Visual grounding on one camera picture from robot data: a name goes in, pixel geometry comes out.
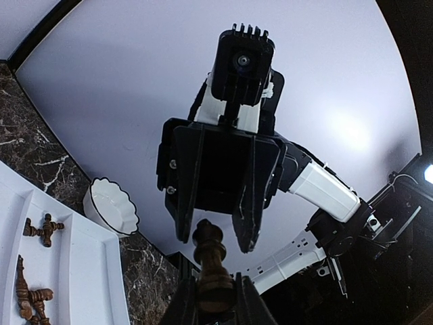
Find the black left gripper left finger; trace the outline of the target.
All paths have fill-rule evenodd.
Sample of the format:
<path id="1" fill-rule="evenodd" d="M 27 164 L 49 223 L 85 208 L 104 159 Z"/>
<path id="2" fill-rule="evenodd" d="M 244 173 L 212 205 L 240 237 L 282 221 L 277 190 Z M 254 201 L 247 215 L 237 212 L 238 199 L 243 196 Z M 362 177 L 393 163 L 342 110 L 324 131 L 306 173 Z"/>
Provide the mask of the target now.
<path id="1" fill-rule="evenodd" d="M 196 278 L 191 276 L 180 281 L 159 325 L 197 324 L 199 324 L 199 313 L 196 303 Z"/>

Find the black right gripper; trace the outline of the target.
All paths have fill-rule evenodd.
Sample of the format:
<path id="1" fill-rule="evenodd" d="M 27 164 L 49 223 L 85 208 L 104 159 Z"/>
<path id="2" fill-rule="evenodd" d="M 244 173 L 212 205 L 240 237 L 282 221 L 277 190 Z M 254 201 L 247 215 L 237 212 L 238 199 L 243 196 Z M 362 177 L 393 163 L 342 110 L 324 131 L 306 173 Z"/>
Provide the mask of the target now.
<path id="1" fill-rule="evenodd" d="M 176 212 L 177 238 L 188 242 L 196 209 L 233 212 L 240 250 L 252 252 L 285 153 L 283 142 L 273 136 L 168 119 L 156 175 L 158 189 L 166 192 L 166 209 Z"/>

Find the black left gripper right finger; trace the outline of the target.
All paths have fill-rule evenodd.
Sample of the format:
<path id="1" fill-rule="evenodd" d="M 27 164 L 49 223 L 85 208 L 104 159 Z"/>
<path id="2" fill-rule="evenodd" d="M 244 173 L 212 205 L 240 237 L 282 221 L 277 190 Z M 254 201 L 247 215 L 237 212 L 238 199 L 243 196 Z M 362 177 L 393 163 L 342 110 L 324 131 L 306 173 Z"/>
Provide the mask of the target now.
<path id="1" fill-rule="evenodd" d="M 248 276 L 236 273 L 236 324 L 274 324 L 274 318 Z"/>

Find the dark chess king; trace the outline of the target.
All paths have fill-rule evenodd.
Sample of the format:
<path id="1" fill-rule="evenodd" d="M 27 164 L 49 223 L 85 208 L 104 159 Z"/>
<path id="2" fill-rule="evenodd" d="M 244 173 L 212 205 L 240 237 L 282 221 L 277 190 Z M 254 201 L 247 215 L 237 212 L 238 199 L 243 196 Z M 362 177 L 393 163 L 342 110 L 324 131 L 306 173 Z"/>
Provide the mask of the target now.
<path id="1" fill-rule="evenodd" d="M 224 313 L 235 305 L 235 283 L 223 267 L 227 251 L 222 230 L 207 219 L 198 222 L 192 235 L 193 257 L 201 270 L 197 282 L 198 307 L 206 313 Z"/>

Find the white divided plastic tray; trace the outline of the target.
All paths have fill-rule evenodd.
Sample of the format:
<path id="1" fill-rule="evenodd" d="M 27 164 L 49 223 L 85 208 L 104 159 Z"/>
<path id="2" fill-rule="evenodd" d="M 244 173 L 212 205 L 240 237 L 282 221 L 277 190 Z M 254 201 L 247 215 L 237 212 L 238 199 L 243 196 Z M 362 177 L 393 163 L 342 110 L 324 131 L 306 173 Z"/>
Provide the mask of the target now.
<path id="1" fill-rule="evenodd" d="M 44 216 L 64 223 L 46 248 L 23 236 L 24 223 L 42 228 Z M 18 255 L 31 290 L 50 288 L 51 324 L 129 324 L 118 238 L 1 165 L 1 323 L 25 324 L 16 297 Z"/>

